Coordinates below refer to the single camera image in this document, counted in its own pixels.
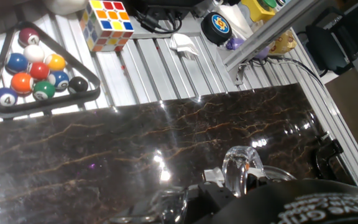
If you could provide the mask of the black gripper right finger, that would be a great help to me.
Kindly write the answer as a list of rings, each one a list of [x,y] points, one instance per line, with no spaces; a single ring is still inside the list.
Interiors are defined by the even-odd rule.
[[[264,171],[256,168],[250,168],[247,171],[246,189],[253,190],[257,187],[267,185],[269,178],[266,176]]]

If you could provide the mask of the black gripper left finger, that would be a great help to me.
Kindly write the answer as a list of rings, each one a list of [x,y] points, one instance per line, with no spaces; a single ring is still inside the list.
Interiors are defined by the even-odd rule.
[[[188,188],[185,223],[211,223],[212,218],[235,199],[224,186],[220,168],[204,170],[204,182]]]

